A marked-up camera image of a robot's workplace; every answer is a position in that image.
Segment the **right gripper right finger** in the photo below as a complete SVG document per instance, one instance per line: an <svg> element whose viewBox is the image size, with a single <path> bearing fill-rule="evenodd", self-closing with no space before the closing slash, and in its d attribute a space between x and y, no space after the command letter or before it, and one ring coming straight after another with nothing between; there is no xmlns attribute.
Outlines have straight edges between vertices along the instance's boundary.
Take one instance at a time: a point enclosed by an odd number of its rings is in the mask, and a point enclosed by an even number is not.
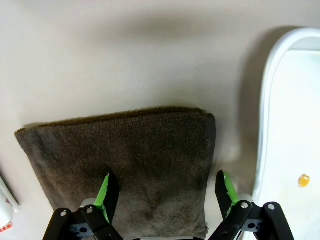
<svg viewBox="0 0 320 240"><path fill-rule="evenodd" d="M216 175L215 195L223 221L210 236L211 240L237 240L242 233L253 233L257 240L291 240L293 233L277 202L262 207L252 200L240 199L229 174Z"/></svg>

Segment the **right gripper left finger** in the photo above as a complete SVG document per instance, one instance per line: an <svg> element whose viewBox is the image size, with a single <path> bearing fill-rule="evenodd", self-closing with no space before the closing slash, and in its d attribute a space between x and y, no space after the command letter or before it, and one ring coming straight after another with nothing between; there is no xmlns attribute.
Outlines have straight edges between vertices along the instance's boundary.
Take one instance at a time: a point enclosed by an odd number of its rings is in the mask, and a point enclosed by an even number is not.
<svg viewBox="0 0 320 240"><path fill-rule="evenodd" d="M116 176L108 173L93 204L72 212L58 208L52 214L44 240L119 240L120 235L112 226L118 204L120 188Z"/></svg>

